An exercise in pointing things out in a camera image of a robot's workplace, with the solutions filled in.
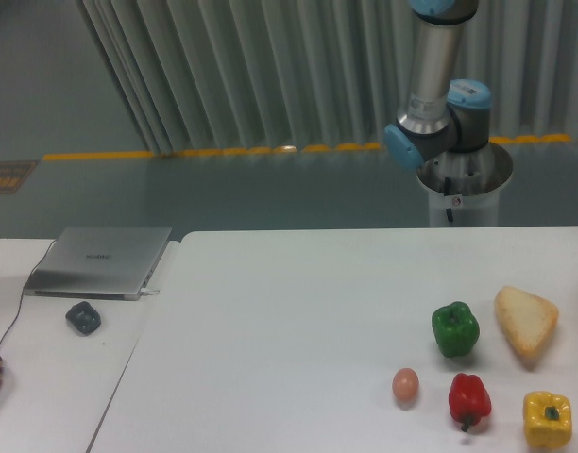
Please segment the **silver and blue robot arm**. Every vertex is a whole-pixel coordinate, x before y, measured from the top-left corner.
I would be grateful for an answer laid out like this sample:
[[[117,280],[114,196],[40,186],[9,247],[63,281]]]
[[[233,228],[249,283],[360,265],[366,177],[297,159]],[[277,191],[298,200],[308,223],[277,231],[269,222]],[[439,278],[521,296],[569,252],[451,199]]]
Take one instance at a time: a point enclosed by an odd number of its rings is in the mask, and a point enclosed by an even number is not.
[[[417,169],[447,152],[488,142],[491,92],[482,82],[453,79],[467,21],[477,1],[411,1],[418,29],[409,91],[384,142],[404,168]]]

